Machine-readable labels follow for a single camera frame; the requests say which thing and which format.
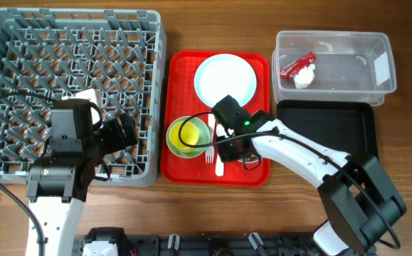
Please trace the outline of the light blue bowl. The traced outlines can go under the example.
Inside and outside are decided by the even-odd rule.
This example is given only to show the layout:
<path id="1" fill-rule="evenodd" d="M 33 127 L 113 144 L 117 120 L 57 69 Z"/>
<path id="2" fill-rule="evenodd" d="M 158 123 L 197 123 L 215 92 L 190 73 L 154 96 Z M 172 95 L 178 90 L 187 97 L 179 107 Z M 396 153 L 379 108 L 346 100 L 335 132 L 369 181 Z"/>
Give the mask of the light blue bowl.
<path id="1" fill-rule="evenodd" d="M 239 157 L 238 161 L 243 163 L 246 162 L 247 164 L 254 164 L 260 162 L 261 158 L 258 155 L 252 153 L 246 153 Z"/>

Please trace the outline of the yellow plastic cup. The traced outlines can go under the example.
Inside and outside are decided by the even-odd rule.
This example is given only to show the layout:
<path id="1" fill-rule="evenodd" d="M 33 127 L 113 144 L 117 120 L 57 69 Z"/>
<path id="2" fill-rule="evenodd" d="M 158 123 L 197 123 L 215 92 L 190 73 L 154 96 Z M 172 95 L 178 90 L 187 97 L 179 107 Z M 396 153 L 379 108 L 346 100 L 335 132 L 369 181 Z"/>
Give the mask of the yellow plastic cup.
<path id="1" fill-rule="evenodd" d="M 183 121 L 173 123 L 168 131 L 168 139 L 175 149 L 181 153 L 189 153 L 194 148 L 183 144 L 181 139 L 187 144 L 196 145 L 199 141 L 199 129 L 191 122 L 187 122 L 183 127 L 182 124 Z"/>

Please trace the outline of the red sauce packet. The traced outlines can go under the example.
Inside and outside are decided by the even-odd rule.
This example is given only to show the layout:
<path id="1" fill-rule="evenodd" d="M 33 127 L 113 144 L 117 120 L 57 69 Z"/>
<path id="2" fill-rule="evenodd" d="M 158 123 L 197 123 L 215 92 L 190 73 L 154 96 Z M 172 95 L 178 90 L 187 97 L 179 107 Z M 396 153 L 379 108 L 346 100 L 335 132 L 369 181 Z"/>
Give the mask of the red sauce packet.
<path id="1" fill-rule="evenodd" d="M 313 64 L 317 59 L 315 53 L 310 51 L 302 56 L 300 59 L 291 62 L 280 70 L 280 77 L 283 79 L 290 79 L 293 75 L 298 74 L 301 69 L 306 68 Z"/>

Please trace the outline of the white napkin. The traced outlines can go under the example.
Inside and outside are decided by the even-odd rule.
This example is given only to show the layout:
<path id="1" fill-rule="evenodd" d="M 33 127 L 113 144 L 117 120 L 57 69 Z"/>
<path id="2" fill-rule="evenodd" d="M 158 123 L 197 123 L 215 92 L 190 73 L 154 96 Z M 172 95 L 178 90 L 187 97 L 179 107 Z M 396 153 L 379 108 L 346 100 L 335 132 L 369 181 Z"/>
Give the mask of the white napkin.
<path id="1" fill-rule="evenodd" d="M 297 89 L 308 87 L 315 78 L 315 64 L 312 63 L 303 67 L 297 74 L 293 75 L 292 79 Z"/>

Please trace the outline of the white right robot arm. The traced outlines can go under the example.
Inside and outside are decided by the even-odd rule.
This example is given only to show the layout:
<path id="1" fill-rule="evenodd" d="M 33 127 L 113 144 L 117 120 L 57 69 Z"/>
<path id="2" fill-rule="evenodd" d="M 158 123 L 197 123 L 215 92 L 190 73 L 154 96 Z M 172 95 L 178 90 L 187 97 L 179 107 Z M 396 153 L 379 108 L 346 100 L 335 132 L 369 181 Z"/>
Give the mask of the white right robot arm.
<path id="1" fill-rule="evenodd" d="M 407 207 L 375 156 L 322 146 L 263 110 L 250 114 L 230 95 L 211 111 L 225 130 L 216 139 L 222 161 L 251 155 L 270 159 L 317 189 L 327 214 L 313 235 L 320 250 L 338 255 L 350 248 L 364 254 L 385 233 L 395 235 L 392 226 Z"/>

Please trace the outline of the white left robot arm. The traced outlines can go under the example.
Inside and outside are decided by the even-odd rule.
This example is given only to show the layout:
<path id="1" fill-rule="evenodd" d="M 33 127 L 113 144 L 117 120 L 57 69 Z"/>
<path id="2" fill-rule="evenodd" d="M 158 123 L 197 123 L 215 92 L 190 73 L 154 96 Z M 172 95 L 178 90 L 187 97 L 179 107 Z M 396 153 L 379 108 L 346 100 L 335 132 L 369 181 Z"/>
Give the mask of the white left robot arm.
<path id="1" fill-rule="evenodd" d="M 69 99 L 51 110 L 52 135 L 46 145 L 48 156 L 36 159 L 26 176 L 29 209 L 27 255 L 70 255 L 73 240 L 93 180 L 108 181 L 96 174 L 107 154 L 138 143 L 133 116 L 121 114 L 110 120 L 93 122 L 89 100 Z"/>

